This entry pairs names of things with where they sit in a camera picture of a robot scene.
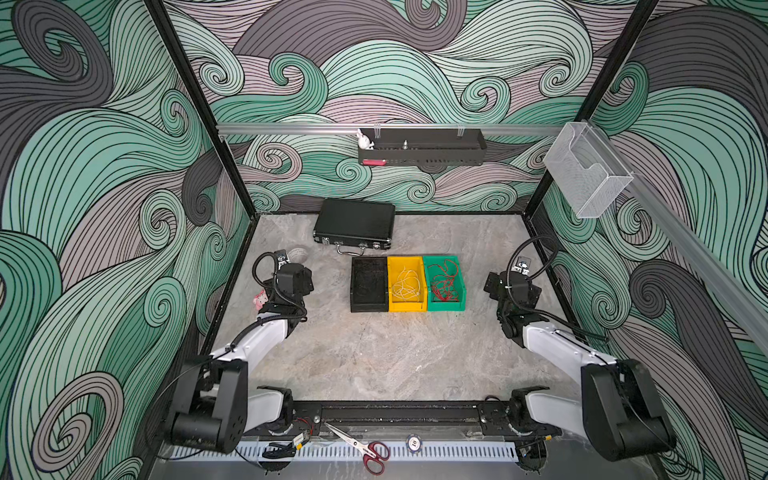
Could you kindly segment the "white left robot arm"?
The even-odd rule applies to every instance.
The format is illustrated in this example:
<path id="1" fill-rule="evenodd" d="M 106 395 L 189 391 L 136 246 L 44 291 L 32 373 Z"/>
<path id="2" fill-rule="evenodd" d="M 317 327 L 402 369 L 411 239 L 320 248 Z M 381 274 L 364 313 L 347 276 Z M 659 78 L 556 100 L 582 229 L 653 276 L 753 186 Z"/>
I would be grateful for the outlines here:
<path id="1" fill-rule="evenodd" d="M 291 391 L 261 386 L 250 393 L 249 377 L 306 318 L 304 297 L 313 289 L 310 269 L 296 263 L 279 266 L 266 283 L 269 300 L 257 319 L 225 346 L 184 364 L 166 420 L 169 444 L 231 453 L 256 428 L 292 426 Z"/>

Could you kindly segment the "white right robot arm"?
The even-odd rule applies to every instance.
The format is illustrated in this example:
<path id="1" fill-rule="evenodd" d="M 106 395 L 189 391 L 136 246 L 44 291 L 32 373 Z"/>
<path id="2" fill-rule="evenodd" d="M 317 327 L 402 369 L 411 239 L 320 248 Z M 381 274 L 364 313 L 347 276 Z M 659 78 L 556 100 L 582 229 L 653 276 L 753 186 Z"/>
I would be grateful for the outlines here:
<path id="1" fill-rule="evenodd" d="M 542 386 L 514 390 L 507 413 L 513 433 L 541 435 L 553 427 L 588 440 L 608 461 L 674 449 L 674 428 L 642 362 L 599 352 L 545 320 L 536 307 L 540 288 L 515 269 L 489 273 L 484 290 L 497 303 L 505 336 L 552 363 L 580 388 L 576 400 L 552 395 Z"/>

